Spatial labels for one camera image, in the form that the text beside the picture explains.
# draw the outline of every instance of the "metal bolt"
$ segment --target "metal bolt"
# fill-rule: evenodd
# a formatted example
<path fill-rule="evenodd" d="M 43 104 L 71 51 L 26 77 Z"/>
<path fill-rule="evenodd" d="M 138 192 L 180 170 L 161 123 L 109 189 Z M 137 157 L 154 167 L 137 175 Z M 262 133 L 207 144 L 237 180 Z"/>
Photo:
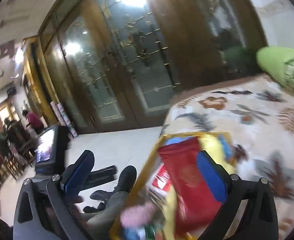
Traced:
<path fill-rule="evenodd" d="M 238 180 L 239 179 L 239 176 L 237 174 L 231 174 L 230 175 L 230 178 L 234 181 Z"/>
<path fill-rule="evenodd" d="M 28 183 L 30 183 L 30 181 L 31 181 L 31 179 L 25 179 L 23 183 L 24 183 L 24 185 L 27 185 Z"/>
<path fill-rule="evenodd" d="M 268 180 L 266 178 L 261 178 L 260 180 L 262 184 L 268 184 Z"/>
<path fill-rule="evenodd" d="M 52 181 L 57 181 L 60 179 L 60 176 L 58 174 L 55 174 L 54 176 L 52 176 L 51 180 Z"/>

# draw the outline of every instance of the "pink sponge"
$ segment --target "pink sponge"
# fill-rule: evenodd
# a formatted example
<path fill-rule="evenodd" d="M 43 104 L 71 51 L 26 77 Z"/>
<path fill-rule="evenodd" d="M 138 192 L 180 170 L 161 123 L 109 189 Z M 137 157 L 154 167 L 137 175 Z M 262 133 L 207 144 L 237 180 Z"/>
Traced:
<path fill-rule="evenodd" d="M 133 206 L 122 211 L 120 222 L 123 227 L 141 227 L 148 224 L 154 213 L 156 206 L 153 203 L 147 202 L 144 205 Z"/>

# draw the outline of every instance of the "green object on table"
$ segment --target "green object on table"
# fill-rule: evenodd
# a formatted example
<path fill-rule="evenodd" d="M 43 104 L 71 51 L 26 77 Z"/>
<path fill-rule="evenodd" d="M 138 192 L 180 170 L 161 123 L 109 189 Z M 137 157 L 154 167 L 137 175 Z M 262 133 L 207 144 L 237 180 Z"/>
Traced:
<path fill-rule="evenodd" d="M 257 52 L 257 61 L 281 85 L 294 88 L 294 49 L 265 47 Z"/>

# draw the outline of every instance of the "person in maroon shirt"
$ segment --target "person in maroon shirt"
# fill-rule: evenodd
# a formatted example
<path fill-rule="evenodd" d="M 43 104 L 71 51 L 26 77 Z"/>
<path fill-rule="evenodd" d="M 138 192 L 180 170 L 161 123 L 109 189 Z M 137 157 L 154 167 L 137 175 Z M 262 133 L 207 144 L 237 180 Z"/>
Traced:
<path fill-rule="evenodd" d="M 37 134 L 41 134 L 44 129 L 44 124 L 41 119 L 31 111 L 23 110 L 23 116 L 28 120 L 29 124 L 34 128 Z"/>

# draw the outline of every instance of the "screen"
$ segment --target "screen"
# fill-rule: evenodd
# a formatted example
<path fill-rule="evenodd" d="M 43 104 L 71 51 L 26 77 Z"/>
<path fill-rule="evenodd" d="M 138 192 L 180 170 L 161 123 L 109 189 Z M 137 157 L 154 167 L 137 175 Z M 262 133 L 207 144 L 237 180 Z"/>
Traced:
<path fill-rule="evenodd" d="M 46 161 L 52 157 L 54 136 L 55 131 L 53 129 L 48 130 L 40 136 L 39 146 L 35 151 L 37 155 L 36 162 Z"/>

